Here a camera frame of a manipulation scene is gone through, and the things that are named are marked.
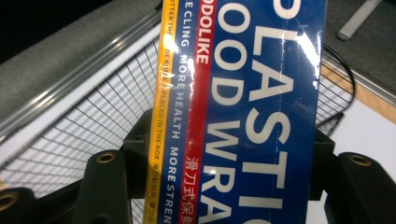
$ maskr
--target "glossy plastic wrapping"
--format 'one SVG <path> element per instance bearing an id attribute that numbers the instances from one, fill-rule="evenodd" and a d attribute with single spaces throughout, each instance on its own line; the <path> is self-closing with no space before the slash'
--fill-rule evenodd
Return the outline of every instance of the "glossy plastic wrapping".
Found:
<path id="1" fill-rule="evenodd" d="M 324 0 L 165 0 L 145 223 L 305 223 Z"/>

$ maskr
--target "gray carpet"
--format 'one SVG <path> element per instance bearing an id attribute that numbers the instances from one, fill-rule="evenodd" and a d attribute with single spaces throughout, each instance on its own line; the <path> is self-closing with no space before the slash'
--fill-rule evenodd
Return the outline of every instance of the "gray carpet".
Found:
<path id="1" fill-rule="evenodd" d="M 396 4 L 384 0 L 347 42 L 335 34 L 365 0 L 328 0 L 325 43 L 349 66 L 396 95 Z"/>

